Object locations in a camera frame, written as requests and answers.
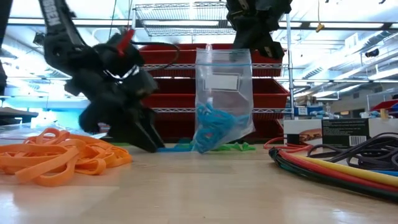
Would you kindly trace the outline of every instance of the bag label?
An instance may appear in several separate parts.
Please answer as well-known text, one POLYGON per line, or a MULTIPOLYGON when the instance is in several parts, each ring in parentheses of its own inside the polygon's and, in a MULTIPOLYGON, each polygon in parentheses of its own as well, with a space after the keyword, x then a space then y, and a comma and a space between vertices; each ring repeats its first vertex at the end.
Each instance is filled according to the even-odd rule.
POLYGON ((238 91, 239 73, 213 72, 205 79, 206 90, 238 91))

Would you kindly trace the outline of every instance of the white label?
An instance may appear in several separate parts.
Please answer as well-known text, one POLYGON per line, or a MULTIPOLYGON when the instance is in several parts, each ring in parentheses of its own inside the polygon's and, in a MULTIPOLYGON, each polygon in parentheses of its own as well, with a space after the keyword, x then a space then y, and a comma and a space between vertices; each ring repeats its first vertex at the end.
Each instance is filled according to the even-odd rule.
POLYGON ((350 136, 349 137, 349 146, 356 146, 357 144, 361 144, 366 142, 366 136, 350 136))
POLYGON ((213 73, 206 76, 205 89, 212 90, 238 90, 238 73, 213 73))
POLYGON ((43 1, 45 18, 49 26, 60 25, 60 17, 57 12, 57 8, 55 7, 54 0, 44 0, 43 1))
POLYGON ((298 115, 308 115, 308 108, 306 108, 306 107, 299 107, 299 108, 298 108, 298 115))

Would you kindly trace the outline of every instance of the yellow cable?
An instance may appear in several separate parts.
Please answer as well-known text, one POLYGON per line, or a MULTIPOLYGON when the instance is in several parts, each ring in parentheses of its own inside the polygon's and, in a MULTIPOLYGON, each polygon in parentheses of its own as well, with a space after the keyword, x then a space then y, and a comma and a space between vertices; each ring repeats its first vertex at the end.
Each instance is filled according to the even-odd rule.
POLYGON ((342 173, 345 173, 348 175, 352 175, 352 176, 359 177, 362 179, 370 180, 373 182, 378 182, 381 184, 398 187, 398 177, 393 177, 391 175, 386 175, 386 174, 380 174, 380 173, 368 171, 368 170, 357 169, 354 167, 344 166, 341 164, 335 164, 332 162, 327 162, 327 161, 323 161, 320 159, 314 159, 314 158, 309 158, 309 157, 305 157, 305 156, 296 156, 296 157, 306 160, 308 162, 311 162, 313 164, 320 165, 322 167, 332 169, 332 170, 335 170, 338 172, 342 172, 342 173))
POLYGON ((315 32, 320 32, 321 30, 323 30, 325 28, 325 25, 323 25, 321 23, 321 15, 320 15, 320 11, 321 11, 321 0, 318 0, 318 27, 315 30, 315 32))

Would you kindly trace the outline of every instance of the wire shelf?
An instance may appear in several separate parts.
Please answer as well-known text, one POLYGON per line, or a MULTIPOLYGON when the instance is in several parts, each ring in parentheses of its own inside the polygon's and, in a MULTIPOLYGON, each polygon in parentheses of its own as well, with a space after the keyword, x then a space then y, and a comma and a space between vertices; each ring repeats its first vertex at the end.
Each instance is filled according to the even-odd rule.
POLYGON ((226 19, 228 10, 225 5, 225 2, 137 4, 135 10, 142 21, 218 21, 226 19))
POLYGON ((225 2, 138 4, 136 16, 150 37, 235 35, 225 2))
POLYGON ((201 29, 201 28, 168 28, 156 27, 145 28, 148 36, 150 37, 170 37, 170 36, 183 36, 183 35, 235 35, 236 31, 232 28, 219 28, 215 26, 214 29, 201 29))
MULTIPOLYGON (((194 113, 195 108, 153 108, 158 113, 194 113)), ((253 113, 280 113, 280 114, 291 114, 290 108, 255 108, 253 113)))
MULTIPOLYGON (((152 69, 162 68, 164 66, 166 66, 166 65, 145 64, 143 66, 143 69, 152 70, 152 69)), ((287 68, 287 67, 288 67, 288 65, 283 64, 283 63, 254 63, 254 64, 252 64, 253 69, 263 69, 263 68, 280 69, 280 68, 287 68)), ((166 68, 166 70, 168 70, 168 69, 195 69, 195 64, 175 64, 175 65, 171 65, 166 68)))

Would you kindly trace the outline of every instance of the metal pole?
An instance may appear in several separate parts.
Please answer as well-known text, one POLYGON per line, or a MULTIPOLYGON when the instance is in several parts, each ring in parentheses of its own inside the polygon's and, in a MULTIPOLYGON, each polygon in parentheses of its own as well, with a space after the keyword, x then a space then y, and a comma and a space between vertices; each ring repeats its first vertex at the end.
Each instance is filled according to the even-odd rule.
POLYGON ((371 110, 371 105, 369 103, 369 95, 366 95, 366 101, 368 102, 368 111, 371 110))
POLYGON ((289 91, 291 118, 294 119, 294 85, 293 85, 293 61, 292 61, 292 34, 290 32, 290 14, 286 14, 286 33, 287 33, 287 56, 289 60, 289 91))
POLYGON ((136 29, 136 6, 133 4, 131 7, 132 12, 131 13, 131 29, 136 29))

